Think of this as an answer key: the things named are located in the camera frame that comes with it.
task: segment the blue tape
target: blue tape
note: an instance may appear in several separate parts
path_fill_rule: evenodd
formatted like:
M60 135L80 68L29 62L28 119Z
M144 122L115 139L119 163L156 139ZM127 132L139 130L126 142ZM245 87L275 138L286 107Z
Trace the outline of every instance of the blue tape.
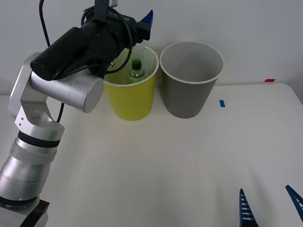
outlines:
M221 107L225 107L224 100L220 100L220 106L221 106Z

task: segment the white wall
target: white wall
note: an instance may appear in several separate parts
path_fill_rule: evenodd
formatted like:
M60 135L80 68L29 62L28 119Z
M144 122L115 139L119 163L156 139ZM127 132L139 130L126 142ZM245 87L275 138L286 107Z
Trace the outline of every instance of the white wall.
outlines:
M0 93L9 93L23 60L42 51L45 40L39 0L6 0L0 9ZM45 0L45 22L53 42L79 26L93 0ZM121 13L139 20L154 10L151 41L157 53L183 39L203 40L224 55L218 84L289 84L303 101L303 1L301 0L120 0Z

